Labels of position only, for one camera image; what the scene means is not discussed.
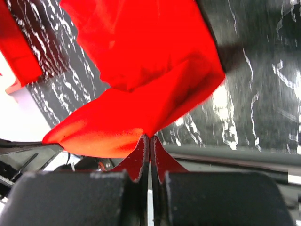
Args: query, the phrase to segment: fabric fold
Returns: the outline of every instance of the fabric fold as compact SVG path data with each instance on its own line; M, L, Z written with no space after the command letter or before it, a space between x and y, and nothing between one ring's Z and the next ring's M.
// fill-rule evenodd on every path
M142 133L152 137L206 100L225 78L193 0L62 0L61 5L111 88L53 128L45 144L124 158Z

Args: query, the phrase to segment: black marble surface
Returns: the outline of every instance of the black marble surface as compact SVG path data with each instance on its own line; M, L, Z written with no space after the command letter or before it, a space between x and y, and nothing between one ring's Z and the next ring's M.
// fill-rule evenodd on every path
M165 144L297 153L299 0L202 0L227 68L205 103L159 131ZM8 0L45 78L28 89L51 127L108 87L57 0Z

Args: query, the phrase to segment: red cloth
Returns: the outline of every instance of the red cloth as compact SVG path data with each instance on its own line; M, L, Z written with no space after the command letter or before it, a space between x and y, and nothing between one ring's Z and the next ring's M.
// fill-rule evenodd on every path
M45 144L124 158L208 98L225 75L193 0L62 0L78 43L111 85L52 129Z
M6 89L7 93L21 89L28 83L36 81L43 74L36 57L11 15L6 1L1 0L0 52L16 76L15 83Z

